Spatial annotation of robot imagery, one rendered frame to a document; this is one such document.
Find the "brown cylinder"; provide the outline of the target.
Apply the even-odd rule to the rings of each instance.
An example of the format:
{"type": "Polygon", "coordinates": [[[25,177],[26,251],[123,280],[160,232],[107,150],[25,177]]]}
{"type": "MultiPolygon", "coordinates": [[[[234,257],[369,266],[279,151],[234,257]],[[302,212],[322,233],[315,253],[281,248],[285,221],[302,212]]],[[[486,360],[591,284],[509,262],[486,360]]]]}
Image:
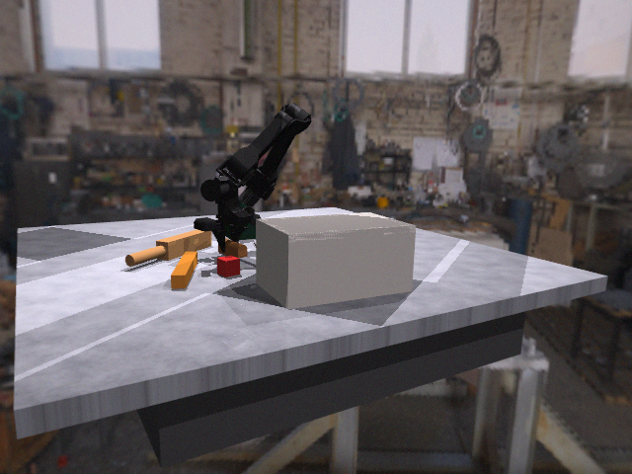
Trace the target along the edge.
{"type": "Polygon", "coordinates": [[[248,258],[247,246],[231,241],[225,238],[225,253],[223,253],[218,244],[218,252],[226,256],[233,256],[239,258],[240,261],[256,266],[256,260],[248,258]]]}

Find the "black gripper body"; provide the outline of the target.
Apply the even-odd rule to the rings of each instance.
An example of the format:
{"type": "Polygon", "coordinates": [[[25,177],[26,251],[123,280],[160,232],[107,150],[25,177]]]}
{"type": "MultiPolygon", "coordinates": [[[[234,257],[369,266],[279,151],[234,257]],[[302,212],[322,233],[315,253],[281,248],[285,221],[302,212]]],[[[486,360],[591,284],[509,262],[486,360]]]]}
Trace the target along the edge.
{"type": "MultiPolygon", "coordinates": [[[[226,197],[223,199],[216,200],[215,203],[217,203],[218,205],[218,214],[215,214],[215,218],[218,218],[218,219],[211,219],[208,217],[196,218],[194,222],[194,229],[197,229],[200,231],[224,230],[224,225],[230,225],[232,223],[228,219],[225,219],[225,220],[221,219],[222,209],[228,201],[230,201],[230,205],[233,205],[235,204],[235,201],[237,200],[238,200],[237,197],[229,197],[229,198],[226,197]]],[[[254,219],[249,220],[249,222],[252,225],[256,225],[256,219],[261,219],[261,216],[255,213],[254,219]]]]}

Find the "red block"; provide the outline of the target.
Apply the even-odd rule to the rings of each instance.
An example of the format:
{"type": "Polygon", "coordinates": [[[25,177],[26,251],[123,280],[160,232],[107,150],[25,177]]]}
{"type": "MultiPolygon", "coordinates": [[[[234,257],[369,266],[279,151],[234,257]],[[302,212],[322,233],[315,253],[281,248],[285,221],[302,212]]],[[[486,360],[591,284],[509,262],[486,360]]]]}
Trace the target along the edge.
{"type": "Polygon", "coordinates": [[[224,277],[240,275],[240,259],[233,256],[217,258],[217,273],[224,277]]]}

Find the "orange bar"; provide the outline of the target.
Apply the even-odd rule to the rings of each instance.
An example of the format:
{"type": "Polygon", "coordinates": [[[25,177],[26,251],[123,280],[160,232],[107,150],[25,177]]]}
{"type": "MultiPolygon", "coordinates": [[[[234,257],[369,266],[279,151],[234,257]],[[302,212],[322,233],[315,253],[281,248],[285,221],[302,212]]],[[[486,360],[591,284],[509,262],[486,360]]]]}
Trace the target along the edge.
{"type": "Polygon", "coordinates": [[[171,288],[186,288],[198,264],[198,252],[185,252],[171,274],[171,288]]]}

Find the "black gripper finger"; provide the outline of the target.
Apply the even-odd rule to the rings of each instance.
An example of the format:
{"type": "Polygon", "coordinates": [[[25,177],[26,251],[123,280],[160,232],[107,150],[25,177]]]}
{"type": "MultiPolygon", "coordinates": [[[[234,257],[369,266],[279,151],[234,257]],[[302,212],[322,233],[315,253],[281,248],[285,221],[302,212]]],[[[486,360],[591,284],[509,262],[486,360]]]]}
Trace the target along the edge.
{"type": "Polygon", "coordinates": [[[225,253],[225,233],[226,233],[226,231],[227,230],[225,230],[225,229],[224,230],[218,230],[218,231],[216,231],[216,230],[212,231],[212,233],[215,236],[215,238],[216,238],[216,240],[217,240],[217,242],[218,242],[218,244],[220,246],[220,249],[221,249],[221,251],[223,253],[225,253]]]}
{"type": "Polygon", "coordinates": [[[240,237],[241,237],[242,233],[248,228],[249,228],[248,226],[236,227],[233,224],[230,225],[231,241],[239,243],[239,240],[240,240],[240,237]]]}

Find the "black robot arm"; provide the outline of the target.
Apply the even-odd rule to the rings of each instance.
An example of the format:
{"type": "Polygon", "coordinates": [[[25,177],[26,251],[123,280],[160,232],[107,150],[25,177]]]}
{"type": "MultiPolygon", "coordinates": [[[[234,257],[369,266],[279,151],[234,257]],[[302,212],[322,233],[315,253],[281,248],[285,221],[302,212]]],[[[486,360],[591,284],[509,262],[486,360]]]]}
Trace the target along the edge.
{"type": "Polygon", "coordinates": [[[293,138],[310,123],[311,115],[297,104],[283,105],[275,119],[249,146],[238,149],[215,170],[219,176],[201,184],[202,197],[207,201],[240,199],[247,207],[241,207],[239,200],[233,205],[228,201],[221,219],[228,219],[236,227],[247,226],[249,220],[254,219],[256,202],[260,198],[267,200],[275,189],[277,167],[293,138]],[[259,160],[271,147],[264,164],[258,167],[259,160]],[[247,188],[238,196],[238,188],[245,185],[247,188]]]}

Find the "orange block with cylindrical handle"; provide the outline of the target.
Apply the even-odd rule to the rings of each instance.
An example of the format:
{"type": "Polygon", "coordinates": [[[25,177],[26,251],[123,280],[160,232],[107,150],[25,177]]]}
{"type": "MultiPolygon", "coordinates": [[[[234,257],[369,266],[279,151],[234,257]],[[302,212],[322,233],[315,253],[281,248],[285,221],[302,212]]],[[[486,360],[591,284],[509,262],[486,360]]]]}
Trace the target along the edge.
{"type": "Polygon", "coordinates": [[[170,261],[182,257],[185,252],[195,252],[210,246],[211,231],[194,230],[157,240],[156,247],[127,255],[124,260],[129,267],[154,259],[170,261]]]}

